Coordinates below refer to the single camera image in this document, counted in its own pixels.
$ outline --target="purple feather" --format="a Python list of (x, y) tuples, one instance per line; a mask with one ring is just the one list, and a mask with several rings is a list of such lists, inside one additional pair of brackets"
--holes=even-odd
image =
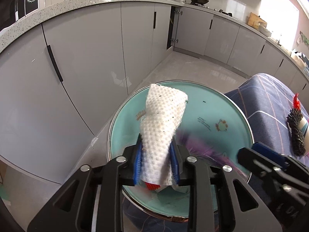
[(239, 168), (237, 168), (228, 157), (225, 157), (223, 154), (217, 152), (214, 147), (209, 146), (197, 137), (194, 137), (192, 134), (177, 131), (176, 137), (178, 138), (177, 143), (185, 146), (191, 155), (205, 160), (208, 164), (214, 167), (229, 165), (234, 168), (244, 179), (247, 178), (247, 176)]

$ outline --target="speckled granite countertop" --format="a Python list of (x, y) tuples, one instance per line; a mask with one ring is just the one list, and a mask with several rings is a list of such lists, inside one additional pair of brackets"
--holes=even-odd
[[(109, 2), (124, 2), (124, 1), (143, 1), (143, 2), (158, 2), (158, 3), (166, 3), (174, 6), (180, 6), (180, 7), (188, 7), (192, 9), (197, 9), (201, 11), (205, 11), (211, 14), (214, 14), (216, 16), (223, 17), (227, 20), (230, 20), (232, 22), (235, 22), (242, 27), (245, 27), (254, 33), (258, 34), (260, 37), (264, 38), (266, 41), (271, 43), (273, 46), (275, 46), (279, 51), (281, 51), (285, 56), (287, 56), (291, 62), (293, 62), (296, 66), (296, 62), (282, 49), (280, 46), (276, 45), (273, 41), (271, 41), (269, 38), (264, 36), (259, 31), (253, 29), (252, 27), (248, 26), (247, 24), (243, 23), (240, 20), (237, 20), (236, 18), (230, 17), (228, 15), (219, 13), (218, 11), (214, 11), (212, 9), (208, 8), (202, 8), (195, 5), (190, 4), (182, 4), (176, 1), (172, 0), (66, 0), (61, 3), (57, 3), (51, 6), (48, 6), (44, 9), (38, 10), (37, 12), (19, 20), (14, 25), (12, 25), (7, 30), (4, 30), (0, 33), (0, 53), (14, 40), (16, 40), (18, 37), (20, 37), (23, 33), (27, 32), (31, 28), (39, 25), (40, 23), (53, 18), (55, 16), (58, 16), (60, 14), (63, 14), (65, 12), (95, 5), (95, 4), (101, 4), (101, 3), (109, 3)], [(304, 76), (309, 80), (309, 77), (302, 71)]]

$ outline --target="white paper towel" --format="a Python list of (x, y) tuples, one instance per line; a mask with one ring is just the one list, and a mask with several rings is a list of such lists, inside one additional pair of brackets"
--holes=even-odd
[(177, 89), (151, 84), (146, 99), (146, 117), (140, 129), (143, 139), (141, 179), (172, 185), (169, 145), (178, 128), (188, 96)]

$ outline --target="black pan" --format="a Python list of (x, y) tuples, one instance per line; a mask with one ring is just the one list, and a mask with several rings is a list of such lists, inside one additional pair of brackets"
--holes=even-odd
[(204, 4), (206, 4), (206, 3), (208, 3), (209, 2), (209, 0), (191, 0), (191, 3), (190, 4), (202, 4), (202, 5), (204, 5)]

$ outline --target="blue gripper pad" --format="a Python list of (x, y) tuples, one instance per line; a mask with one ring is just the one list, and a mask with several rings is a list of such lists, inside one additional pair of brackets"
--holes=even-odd
[(175, 153), (175, 148), (173, 142), (170, 144), (170, 160), (171, 160), (171, 169), (172, 169), (172, 177), (173, 177), (173, 184), (179, 183), (179, 166), (178, 161)]
[(272, 150), (269, 146), (261, 142), (257, 142), (252, 145), (251, 149), (270, 159), (274, 163), (281, 166), (283, 169), (286, 169), (287, 165), (285, 164), (285, 157)]
[(139, 182), (142, 171), (142, 142), (136, 144), (138, 150), (135, 156), (134, 168), (133, 168), (133, 182), (136, 185)]

